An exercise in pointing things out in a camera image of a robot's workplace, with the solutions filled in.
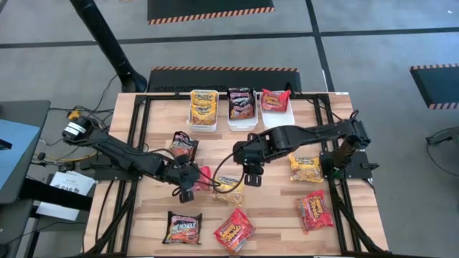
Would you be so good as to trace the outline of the red Saucy Noodle pack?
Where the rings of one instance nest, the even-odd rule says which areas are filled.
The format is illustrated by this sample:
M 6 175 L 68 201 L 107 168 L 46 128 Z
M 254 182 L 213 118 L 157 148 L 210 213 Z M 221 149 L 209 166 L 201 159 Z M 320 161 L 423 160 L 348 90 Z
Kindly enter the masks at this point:
M 333 218 L 325 202 L 324 190 L 317 190 L 296 200 L 303 230 L 310 231 L 333 227 Z
M 200 168 L 200 177 L 198 181 L 194 184 L 194 189 L 196 191 L 207 191 L 212 187 L 211 182 L 211 170 L 209 166 L 202 166 Z
M 251 224 L 242 209 L 236 208 L 213 235 L 230 253 L 236 254 L 255 233 L 255 230 L 256 228 Z
M 264 111 L 284 113 L 290 99 L 290 90 L 273 92 L 267 89 L 262 90 L 261 107 Z

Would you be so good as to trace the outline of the black fire noodle pack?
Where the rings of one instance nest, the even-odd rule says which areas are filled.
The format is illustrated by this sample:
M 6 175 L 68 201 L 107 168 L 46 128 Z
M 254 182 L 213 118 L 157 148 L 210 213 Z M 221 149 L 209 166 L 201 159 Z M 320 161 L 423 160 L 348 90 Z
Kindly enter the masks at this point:
M 185 216 L 168 212 L 168 226 L 162 244 L 200 244 L 202 214 Z
M 229 102 L 229 119 L 243 120 L 255 116 L 255 108 L 252 102 Z
M 227 95 L 230 100 L 236 100 L 239 98 L 253 99 L 253 90 L 248 87 L 233 87 L 227 90 Z
M 183 131 L 176 131 L 171 145 L 169 146 L 169 150 L 175 156 L 187 155 L 190 161 L 194 161 L 198 145 L 198 140 L 192 139 Z

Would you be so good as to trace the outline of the yellow Maruchan creamy chicken pack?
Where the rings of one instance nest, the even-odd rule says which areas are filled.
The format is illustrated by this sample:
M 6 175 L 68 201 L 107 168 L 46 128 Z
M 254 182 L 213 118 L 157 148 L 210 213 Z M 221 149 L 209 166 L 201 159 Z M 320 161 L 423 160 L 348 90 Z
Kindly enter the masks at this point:
M 191 124 L 192 125 L 214 125 L 217 119 L 217 105 L 192 105 Z
M 307 181 L 322 183 L 324 178 L 321 172 L 319 157 L 295 157 L 293 153 L 289 156 L 292 181 Z
M 191 92 L 191 103 L 192 105 L 213 105 L 218 99 L 218 92 L 215 91 L 202 91 L 193 90 Z
M 244 185 L 234 177 L 218 176 L 216 182 L 219 183 L 217 190 L 212 191 L 215 199 L 227 201 L 241 206 L 243 200 Z

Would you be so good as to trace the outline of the white plastic bin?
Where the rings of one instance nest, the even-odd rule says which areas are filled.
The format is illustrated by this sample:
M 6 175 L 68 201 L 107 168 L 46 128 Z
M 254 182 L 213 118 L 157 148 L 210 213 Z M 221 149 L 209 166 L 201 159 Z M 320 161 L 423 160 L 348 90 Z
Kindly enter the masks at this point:
M 261 97 L 262 92 L 260 93 L 260 109 L 262 115 L 262 122 L 265 129 L 270 129 L 282 125 L 295 125 L 295 118 L 293 115 L 293 109 L 290 99 L 287 105 L 287 110 L 284 113 L 277 113 L 262 110 Z
M 239 98 L 234 100 L 230 100 L 228 98 L 228 126 L 231 131 L 252 131 L 255 129 L 257 123 L 258 123 L 258 115 L 257 115 L 257 93 L 253 90 L 253 96 L 254 98 L 249 100 L 247 98 Z M 250 119 L 243 119 L 243 120 L 230 120 L 229 119 L 229 103 L 230 101 L 232 102 L 252 102 L 255 108 L 255 116 Z
M 192 131 L 194 131 L 194 132 L 203 132 L 203 133 L 211 133 L 211 132 L 214 132 L 217 129 L 219 93 L 218 93 L 218 99 L 217 99 L 215 104 L 217 105 L 217 119 L 216 119 L 216 123 L 214 125 L 192 125 L 191 124 L 191 106 L 192 106 L 192 103 L 191 103 L 191 93 L 190 93 L 189 117 L 187 119 L 187 124 L 188 124 L 188 126 L 190 127 L 190 129 Z

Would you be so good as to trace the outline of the black hazard-striped floor mat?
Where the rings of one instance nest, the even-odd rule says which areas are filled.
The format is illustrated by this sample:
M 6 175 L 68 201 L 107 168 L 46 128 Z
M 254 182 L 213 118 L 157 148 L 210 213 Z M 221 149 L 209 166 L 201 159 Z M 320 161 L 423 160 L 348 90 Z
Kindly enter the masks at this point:
M 458 63 L 411 66 L 410 74 L 429 109 L 459 109 Z
M 190 92 L 229 87 L 250 87 L 256 91 L 268 89 L 301 90 L 298 69 L 290 67 L 154 67 L 148 80 L 149 92 Z
M 273 0 L 148 0 L 148 24 L 170 24 L 275 11 Z

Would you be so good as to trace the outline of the white paper sheet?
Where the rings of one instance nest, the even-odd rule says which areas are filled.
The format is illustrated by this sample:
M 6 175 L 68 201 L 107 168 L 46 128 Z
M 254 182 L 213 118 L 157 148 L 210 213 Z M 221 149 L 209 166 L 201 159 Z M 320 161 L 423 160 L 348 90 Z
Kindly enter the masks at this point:
M 56 172 L 50 185 L 55 188 L 86 196 L 94 183 L 95 180 L 90 177 L 75 171 L 68 171 L 67 173 Z
M 50 204 L 41 202 L 37 208 L 37 213 L 40 215 L 51 216 L 58 219 L 65 219 L 68 221 L 75 221 L 79 210 L 63 207 L 57 204 Z

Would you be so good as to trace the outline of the black desk foot bar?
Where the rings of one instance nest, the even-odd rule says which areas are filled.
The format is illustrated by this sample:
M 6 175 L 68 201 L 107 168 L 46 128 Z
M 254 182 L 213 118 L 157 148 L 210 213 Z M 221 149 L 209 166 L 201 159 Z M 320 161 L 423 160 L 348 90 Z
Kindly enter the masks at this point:
M 18 198 L 56 204 L 81 211 L 90 211 L 93 202 L 89 196 L 66 191 L 29 178 L 24 180 Z

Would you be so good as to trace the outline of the black floor stand pole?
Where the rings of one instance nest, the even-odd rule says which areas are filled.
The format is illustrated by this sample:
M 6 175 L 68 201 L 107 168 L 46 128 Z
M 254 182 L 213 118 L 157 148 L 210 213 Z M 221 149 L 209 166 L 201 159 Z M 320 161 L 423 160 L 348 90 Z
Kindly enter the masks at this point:
M 122 92 L 145 92 L 148 86 L 146 78 L 128 61 L 95 1 L 70 0 L 70 3 L 115 70 Z

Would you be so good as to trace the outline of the dark grey side desk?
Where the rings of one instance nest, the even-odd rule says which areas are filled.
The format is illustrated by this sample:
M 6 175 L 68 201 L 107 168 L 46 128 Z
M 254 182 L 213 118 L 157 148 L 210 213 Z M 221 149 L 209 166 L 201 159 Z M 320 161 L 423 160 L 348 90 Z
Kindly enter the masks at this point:
M 11 120 L 18 123 L 30 124 L 39 126 L 41 129 L 34 140 L 34 144 L 29 147 L 30 159 L 27 163 L 25 177 L 16 188 L 10 191 L 0 192 L 0 205 L 10 204 L 18 199 L 19 192 L 22 184 L 26 179 L 27 171 L 32 162 L 34 152 L 36 150 L 39 138 L 42 132 L 42 128 L 47 119 L 47 113 L 49 111 L 50 101 L 49 100 L 31 100 L 31 101 L 7 101 L 0 102 L 0 119 Z

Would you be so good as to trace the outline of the blue panel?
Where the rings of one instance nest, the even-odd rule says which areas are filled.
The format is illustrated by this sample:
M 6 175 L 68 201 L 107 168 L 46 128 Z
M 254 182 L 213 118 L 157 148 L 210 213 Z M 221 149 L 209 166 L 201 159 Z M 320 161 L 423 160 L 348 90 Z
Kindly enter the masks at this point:
M 16 188 L 23 180 L 40 127 L 0 119 L 0 192 Z

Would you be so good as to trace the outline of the grey floor device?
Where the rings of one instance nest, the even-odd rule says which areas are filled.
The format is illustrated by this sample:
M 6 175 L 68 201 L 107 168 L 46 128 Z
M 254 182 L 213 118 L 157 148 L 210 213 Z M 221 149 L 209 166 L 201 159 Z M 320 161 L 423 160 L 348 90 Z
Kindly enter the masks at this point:
M 442 129 L 433 133 L 431 136 L 426 137 L 428 145 L 438 145 L 450 140 L 459 147 L 459 126 Z

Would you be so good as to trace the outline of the black aluminium table frame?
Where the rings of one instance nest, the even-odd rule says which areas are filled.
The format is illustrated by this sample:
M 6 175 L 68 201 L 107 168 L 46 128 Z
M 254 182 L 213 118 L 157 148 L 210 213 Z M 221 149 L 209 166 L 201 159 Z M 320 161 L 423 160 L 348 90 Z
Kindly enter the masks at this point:
M 166 147 L 172 135 L 187 131 L 190 99 L 187 94 L 171 93 L 119 94 L 110 133 L 122 141 L 132 139 L 134 145 L 150 149 Z M 227 101 L 219 103 L 217 130 L 192 133 L 199 141 L 196 160 L 219 175 L 240 177 L 242 167 L 233 163 L 233 145 L 245 140 L 244 132 L 233 132 L 227 124 Z M 360 179 L 349 177 L 347 189 L 339 196 L 348 198 L 355 219 L 368 237 L 383 251 L 387 240 L 382 228 L 376 197 L 372 188 Z M 304 232 L 296 205 L 299 198 L 330 189 L 330 183 L 306 183 L 290 179 L 290 162 L 280 158 L 264 167 L 261 187 L 245 187 L 241 209 L 255 226 L 255 233 L 245 242 L 240 256 L 337 256 L 342 249 L 354 250 L 349 223 L 343 215 L 333 217 L 333 226 Z M 102 248 L 103 258 L 127 257 L 201 257 L 227 256 L 214 232 L 235 210 L 230 202 L 213 197 L 210 191 L 198 191 L 194 200 L 183 204 L 172 196 L 173 186 L 150 178 L 135 184 L 136 197 L 113 233 L 114 245 Z M 164 244 L 167 214 L 203 216 L 200 243 Z

